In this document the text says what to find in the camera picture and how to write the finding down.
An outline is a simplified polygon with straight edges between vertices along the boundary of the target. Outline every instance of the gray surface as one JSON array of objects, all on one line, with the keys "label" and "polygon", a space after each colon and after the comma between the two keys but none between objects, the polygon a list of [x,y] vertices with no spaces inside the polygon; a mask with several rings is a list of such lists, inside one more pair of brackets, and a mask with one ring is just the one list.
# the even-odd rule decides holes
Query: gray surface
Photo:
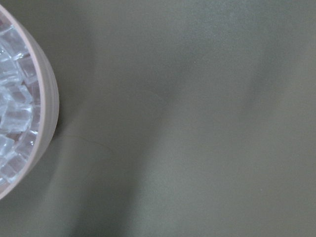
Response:
[{"label": "gray surface", "polygon": [[315,0],[3,0],[61,114],[2,237],[316,236]]}]

